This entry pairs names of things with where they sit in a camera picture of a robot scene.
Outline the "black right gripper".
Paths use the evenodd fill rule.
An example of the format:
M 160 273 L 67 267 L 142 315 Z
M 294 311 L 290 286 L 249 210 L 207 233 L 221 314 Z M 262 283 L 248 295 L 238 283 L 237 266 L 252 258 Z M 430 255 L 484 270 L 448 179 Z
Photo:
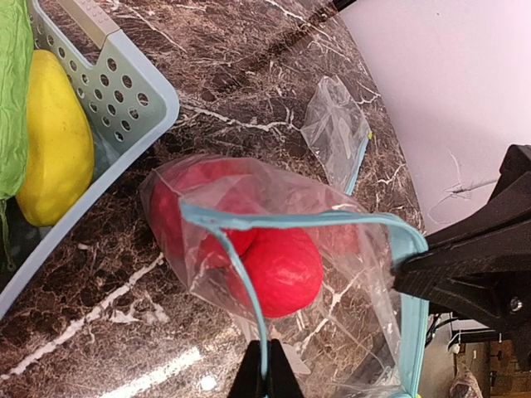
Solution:
M 530 369 L 530 147 L 509 146 L 504 189 L 472 216 L 441 231 L 441 245 L 410 258 L 393 287 L 510 332 L 523 371 Z

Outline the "red apple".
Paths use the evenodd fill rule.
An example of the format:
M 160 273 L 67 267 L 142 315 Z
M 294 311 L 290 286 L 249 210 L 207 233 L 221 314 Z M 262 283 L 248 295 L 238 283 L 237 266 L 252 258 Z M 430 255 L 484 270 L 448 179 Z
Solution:
M 255 289 L 265 318 L 283 318 L 311 305 L 324 280 L 323 261 L 316 244 L 300 228 L 225 229 Z M 251 301 L 228 253 L 208 235 L 200 244 L 197 262 L 227 287 L 225 309 L 254 316 Z
M 244 196 L 246 177 L 246 166 L 235 158 L 186 158 L 153 172 L 147 217 L 156 241 L 171 260 L 206 269 L 231 264 L 223 245 L 197 220 L 201 211 L 255 213 L 256 205 Z

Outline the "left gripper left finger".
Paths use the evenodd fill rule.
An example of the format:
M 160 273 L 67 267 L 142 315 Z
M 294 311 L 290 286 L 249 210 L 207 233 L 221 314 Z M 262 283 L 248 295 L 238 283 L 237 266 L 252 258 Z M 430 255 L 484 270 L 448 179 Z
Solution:
M 260 343 L 251 341 L 230 389 L 230 398 L 263 398 L 266 396 L 261 375 Z

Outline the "clear zip top bag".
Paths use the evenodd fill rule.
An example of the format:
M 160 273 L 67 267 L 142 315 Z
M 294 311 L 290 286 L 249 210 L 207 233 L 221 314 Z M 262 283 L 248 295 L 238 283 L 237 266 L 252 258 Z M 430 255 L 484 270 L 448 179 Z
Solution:
M 187 291 L 248 341 L 229 396 L 417 396 L 427 304 L 392 285 L 418 230 L 254 158 L 174 160 L 140 196 Z

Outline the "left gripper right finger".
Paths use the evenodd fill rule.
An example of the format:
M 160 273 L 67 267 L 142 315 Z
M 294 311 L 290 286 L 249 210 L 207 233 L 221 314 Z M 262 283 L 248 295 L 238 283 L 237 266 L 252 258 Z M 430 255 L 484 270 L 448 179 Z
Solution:
M 278 339 L 268 342 L 269 362 L 265 393 L 269 398 L 304 398 L 284 349 Z

